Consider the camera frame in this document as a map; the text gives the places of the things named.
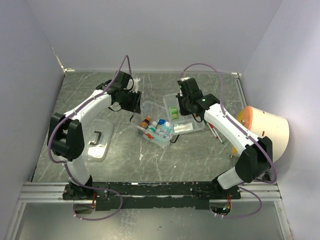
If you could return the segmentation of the blue white ointment tube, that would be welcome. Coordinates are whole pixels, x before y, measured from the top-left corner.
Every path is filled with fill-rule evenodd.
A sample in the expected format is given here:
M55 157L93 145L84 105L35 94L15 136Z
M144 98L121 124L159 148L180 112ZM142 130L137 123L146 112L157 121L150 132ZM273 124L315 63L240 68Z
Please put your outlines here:
M170 127L171 126L170 122L165 119L159 119L158 125L160 125L162 127Z

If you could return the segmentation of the clear first aid box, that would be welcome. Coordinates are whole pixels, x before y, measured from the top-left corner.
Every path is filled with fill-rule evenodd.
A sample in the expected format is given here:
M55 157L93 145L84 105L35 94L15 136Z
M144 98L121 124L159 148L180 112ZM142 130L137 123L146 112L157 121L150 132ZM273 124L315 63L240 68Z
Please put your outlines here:
M129 120L139 136L162 148L177 142L179 135L173 134L164 106L146 100L141 103L140 110Z

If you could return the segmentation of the clear box lid black handle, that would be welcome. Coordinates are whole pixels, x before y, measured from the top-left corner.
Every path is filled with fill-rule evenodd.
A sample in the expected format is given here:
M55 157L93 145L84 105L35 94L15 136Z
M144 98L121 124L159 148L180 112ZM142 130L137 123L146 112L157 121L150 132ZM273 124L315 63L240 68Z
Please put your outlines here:
M113 132L114 124L103 119L94 119L84 127L82 157L85 163L100 163L106 159Z

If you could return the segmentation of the brown medicine bottle orange cap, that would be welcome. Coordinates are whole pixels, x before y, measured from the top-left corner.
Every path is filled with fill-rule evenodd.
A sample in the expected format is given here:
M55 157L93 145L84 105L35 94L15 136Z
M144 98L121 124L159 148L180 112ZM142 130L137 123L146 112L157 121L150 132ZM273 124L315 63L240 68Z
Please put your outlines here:
M151 123L151 118L149 116L147 116L141 123L140 123L140 127L143 129L147 129L149 127Z

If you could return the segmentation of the white plaster packet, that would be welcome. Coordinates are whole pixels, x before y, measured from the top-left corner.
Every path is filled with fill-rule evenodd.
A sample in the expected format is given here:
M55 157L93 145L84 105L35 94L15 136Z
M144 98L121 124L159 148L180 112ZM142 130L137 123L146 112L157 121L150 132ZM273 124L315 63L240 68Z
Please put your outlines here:
M173 130L175 133L179 133L179 132L187 132L187 131L191 131L193 130L193 123L189 122L186 124L175 124L173 127Z

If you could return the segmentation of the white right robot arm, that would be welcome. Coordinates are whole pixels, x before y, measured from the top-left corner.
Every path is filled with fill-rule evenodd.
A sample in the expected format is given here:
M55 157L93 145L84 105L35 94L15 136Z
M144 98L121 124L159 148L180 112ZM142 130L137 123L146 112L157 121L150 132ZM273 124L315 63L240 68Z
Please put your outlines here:
M218 199L229 194L230 188L251 183L266 173L273 163L273 143L267 137L258 137L239 123L213 94L204 95L194 78L177 81L176 95L180 114L199 117L218 129L236 148L239 158L235 166L216 178L212 193Z

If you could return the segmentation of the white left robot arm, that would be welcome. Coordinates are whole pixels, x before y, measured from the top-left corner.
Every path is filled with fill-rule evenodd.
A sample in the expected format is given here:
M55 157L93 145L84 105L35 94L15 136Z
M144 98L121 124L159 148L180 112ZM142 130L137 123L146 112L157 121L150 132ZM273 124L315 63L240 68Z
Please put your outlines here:
M122 110L140 113L140 79L117 71L113 79L99 84L93 93L78 106L51 116L47 137L50 160L62 164L69 182L62 195L64 200L86 200L94 192L93 178L83 159L85 149L84 128L100 112L117 103Z

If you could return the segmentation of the small green packet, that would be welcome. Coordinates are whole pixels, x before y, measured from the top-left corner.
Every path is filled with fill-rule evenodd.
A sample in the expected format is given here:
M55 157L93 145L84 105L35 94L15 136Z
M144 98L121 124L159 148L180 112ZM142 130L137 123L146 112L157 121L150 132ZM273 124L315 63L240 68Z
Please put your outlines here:
M179 110L177 107L173 106L169 108L170 117L172 120L178 120L179 119Z

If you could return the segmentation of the white bottle green label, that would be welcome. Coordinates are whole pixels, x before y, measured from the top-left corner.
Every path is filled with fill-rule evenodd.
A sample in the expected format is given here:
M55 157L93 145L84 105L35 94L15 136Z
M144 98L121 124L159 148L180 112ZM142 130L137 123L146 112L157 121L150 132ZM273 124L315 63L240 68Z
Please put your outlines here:
M157 121L153 121L149 126L148 126L148 130L151 131L152 133L155 133L157 130L157 126L158 126L158 122Z

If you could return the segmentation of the teal bandage roll package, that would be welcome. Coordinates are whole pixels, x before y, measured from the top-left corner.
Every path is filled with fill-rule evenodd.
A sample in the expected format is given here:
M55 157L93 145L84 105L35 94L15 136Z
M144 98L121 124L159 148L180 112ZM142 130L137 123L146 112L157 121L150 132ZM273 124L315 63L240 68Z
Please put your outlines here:
M155 133L166 139L170 139L172 137L171 128L164 125L158 125Z

